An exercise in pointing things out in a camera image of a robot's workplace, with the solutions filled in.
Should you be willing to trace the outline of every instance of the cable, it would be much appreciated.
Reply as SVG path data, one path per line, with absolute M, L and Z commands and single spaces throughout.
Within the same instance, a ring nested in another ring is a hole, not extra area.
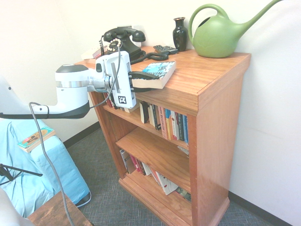
M 136 60 L 132 60 L 131 65 L 142 62 L 146 58 L 152 59 L 152 60 L 157 60 L 157 61 L 162 61 L 162 60 L 168 59 L 168 54 L 155 53 L 155 52 L 146 54 L 145 51 L 142 51 L 142 54 L 143 54 L 143 57 L 136 59 Z
M 44 141 L 43 141 L 42 132 L 41 132 L 41 129 L 40 129 L 38 120 L 37 120 L 37 118 L 36 118 L 36 115 L 35 115 L 35 113 L 34 113 L 34 111 L 33 111 L 32 104 L 36 104 L 36 105 L 40 105 L 40 104 L 35 103 L 35 102 L 30 102 L 30 103 L 29 103 L 29 108 L 30 108 L 30 111 L 32 112 L 32 117 L 33 117 L 33 119 L 34 119 L 34 121 L 35 121 L 35 123 L 36 123 L 36 125 L 37 125 L 37 128 L 38 128 L 38 132 L 39 132 L 40 139 L 41 139 L 41 145 L 42 145 L 43 153 L 44 153 L 44 155 L 45 155 L 45 158 L 46 158 L 47 161 L 49 162 L 49 164 L 50 164 L 50 166 L 51 166 L 51 168 L 52 168 L 52 170 L 53 170 L 53 172 L 54 172 L 54 174 L 55 174 L 55 177 L 56 177 L 56 179 L 57 179 L 57 182 L 58 182 L 58 184 L 59 184 L 59 186 L 60 186 L 60 189 L 61 189 L 61 192 L 62 192 L 62 195 L 63 195 L 63 202 L 64 202 L 64 207 L 65 207 L 65 211 L 66 211 L 67 218 L 69 219 L 70 224 L 71 224 L 72 226 L 74 226 L 74 223 L 72 222 L 72 219 L 71 219 L 71 217 L 70 217 L 70 214 L 69 214 L 69 211 L 68 211 L 68 208 L 67 208 L 66 198 L 65 198 L 65 194 L 64 194 L 64 190 L 63 190 L 63 186 L 62 186 L 61 180 L 60 180 L 60 178 L 59 178 L 59 176 L 58 176 L 58 174 L 57 174 L 57 171 L 56 171 L 56 169 L 55 169 L 53 163 L 51 162 L 50 158 L 48 157 L 48 155 L 47 155 L 47 153 L 46 153 L 46 151 L 45 151 L 45 146 L 44 146 Z
M 111 87 L 111 89 L 110 89 L 110 91 L 109 91 L 109 93 L 108 93 L 108 96 L 107 96 L 101 103 L 96 104 L 96 105 L 90 107 L 90 109 L 91 109 L 91 108 L 94 108 L 94 107 L 98 107 L 99 105 L 102 105 L 103 103 L 105 103 L 105 102 L 107 101 L 107 99 L 109 98 L 109 96 L 111 95 L 111 93 L 112 93 L 112 91 L 113 91 L 113 87 L 114 87 L 115 82 L 116 82 L 116 80 L 117 80 L 117 75 L 118 75 L 118 72 L 119 72 L 119 68 L 120 68 L 120 47 L 118 47 L 118 68 L 117 68 L 117 72 L 116 72 L 116 77 L 115 77 L 114 82 L 113 82 L 113 84 L 112 84 L 112 87 Z
M 103 36 L 101 37 L 101 39 L 99 40 L 99 46 L 100 46 L 100 51 L 102 56 L 104 55 L 104 48 L 103 48 Z

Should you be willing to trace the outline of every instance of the gray carpet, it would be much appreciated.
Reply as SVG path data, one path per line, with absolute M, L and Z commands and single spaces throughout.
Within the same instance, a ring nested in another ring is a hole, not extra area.
M 68 148 L 92 194 L 80 211 L 95 226 L 164 226 L 118 183 L 118 173 L 99 129 Z M 231 202 L 219 226 L 270 226 Z

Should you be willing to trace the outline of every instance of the paperback book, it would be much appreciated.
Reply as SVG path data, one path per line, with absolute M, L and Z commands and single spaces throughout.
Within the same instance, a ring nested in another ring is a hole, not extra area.
M 49 127 L 41 128 L 41 133 L 43 136 L 43 141 L 55 135 L 55 131 Z M 40 139 L 39 132 L 36 132 L 31 136 L 27 137 L 26 139 L 24 139 L 23 141 L 21 141 L 20 143 L 18 143 L 18 145 L 22 150 L 29 153 L 40 143 L 41 143 L 41 139 Z
M 163 89 L 175 71 L 175 61 L 151 63 L 143 72 L 153 74 L 157 79 L 132 79 L 133 87 Z

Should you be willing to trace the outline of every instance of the shelf side panel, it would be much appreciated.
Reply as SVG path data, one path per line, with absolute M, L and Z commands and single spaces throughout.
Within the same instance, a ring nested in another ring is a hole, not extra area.
M 102 93 L 90 92 L 90 97 L 93 105 L 101 103 L 104 100 Z M 109 112 L 105 111 L 103 106 L 95 107 L 95 112 L 119 173 L 119 177 L 124 178 L 127 170 L 119 152 L 120 148 L 115 144 L 115 142 L 134 130 L 136 126 L 120 117 L 117 117 L 114 114 L 110 114 Z
M 193 225 L 218 225 L 228 207 L 242 79 L 188 116 Z

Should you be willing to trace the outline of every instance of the baseboard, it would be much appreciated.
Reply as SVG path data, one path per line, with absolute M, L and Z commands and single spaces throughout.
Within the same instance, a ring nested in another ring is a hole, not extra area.
M 76 144 L 86 136 L 90 135 L 91 133 L 95 132 L 100 128 L 99 122 L 94 123 L 93 125 L 89 126 L 88 128 L 84 129 L 83 131 L 79 132 L 78 134 L 74 135 L 73 137 L 69 138 L 64 142 L 66 148 L 71 147 L 72 145 Z
M 249 201 L 239 197 L 232 192 L 229 192 L 229 199 L 231 202 L 235 202 L 237 205 L 259 216 L 261 219 L 267 221 L 273 226 L 292 226 L 289 223 L 286 223 L 284 220 L 274 216 L 273 214 L 263 210 L 262 208 L 250 203 Z

